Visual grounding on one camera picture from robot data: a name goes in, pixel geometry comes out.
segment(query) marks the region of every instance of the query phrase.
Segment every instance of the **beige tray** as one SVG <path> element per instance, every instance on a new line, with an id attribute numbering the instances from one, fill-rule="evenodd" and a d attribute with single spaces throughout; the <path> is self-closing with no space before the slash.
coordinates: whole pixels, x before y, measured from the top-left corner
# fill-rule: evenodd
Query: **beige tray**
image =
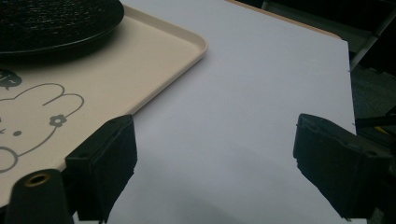
<path id="1" fill-rule="evenodd" d="M 19 178 L 62 170 L 64 157 L 104 122 L 133 114 L 206 50 L 199 35 L 125 7 L 105 39 L 0 62 L 0 207 Z"/>

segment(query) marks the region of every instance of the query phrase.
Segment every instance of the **plastic tray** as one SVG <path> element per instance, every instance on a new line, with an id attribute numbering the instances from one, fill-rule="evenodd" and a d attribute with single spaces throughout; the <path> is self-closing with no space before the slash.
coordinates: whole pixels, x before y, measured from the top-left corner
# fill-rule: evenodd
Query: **plastic tray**
<path id="1" fill-rule="evenodd" d="M 106 38 L 0 62 L 0 207 L 18 179 L 62 170 L 97 128 L 133 114 L 206 50 L 199 35 L 125 7 Z"/>

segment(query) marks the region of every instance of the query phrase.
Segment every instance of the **white table surface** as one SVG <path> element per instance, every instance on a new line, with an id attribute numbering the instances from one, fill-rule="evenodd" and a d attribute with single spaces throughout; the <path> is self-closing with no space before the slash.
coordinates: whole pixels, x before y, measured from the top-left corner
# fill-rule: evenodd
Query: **white table surface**
<path id="1" fill-rule="evenodd" d="M 135 175 L 108 223 L 347 223 L 292 157 L 301 113 L 355 132 L 347 42 L 222 0 L 122 3 L 209 50 L 134 115 Z"/>

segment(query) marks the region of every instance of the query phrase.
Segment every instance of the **black clamp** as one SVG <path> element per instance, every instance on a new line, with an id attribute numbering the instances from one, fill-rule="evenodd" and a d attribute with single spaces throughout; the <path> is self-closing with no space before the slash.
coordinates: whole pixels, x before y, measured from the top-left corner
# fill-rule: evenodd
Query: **black clamp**
<path id="1" fill-rule="evenodd" d="M 341 217 L 370 218 L 377 207 L 396 220 L 396 177 L 390 169 L 395 158 L 380 145 L 326 119 L 302 114 L 293 156 Z"/>
<path id="2" fill-rule="evenodd" d="M 7 206 L 6 224 L 107 221 L 137 162 L 131 115 L 106 122 L 65 158 L 66 168 L 20 179 Z"/>

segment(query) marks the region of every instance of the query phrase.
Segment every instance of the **cartoon rabbit print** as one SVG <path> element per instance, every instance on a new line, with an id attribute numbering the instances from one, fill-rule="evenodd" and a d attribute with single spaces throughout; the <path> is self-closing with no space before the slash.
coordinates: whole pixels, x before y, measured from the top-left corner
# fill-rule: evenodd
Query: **cartoon rabbit print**
<path id="1" fill-rule="evenodd" d="M 83 105 L 82 96 L 64 93 L 56 83 L 0 98 L 0 174 L 14 168 L 19 157 L 43 146 Z"/>

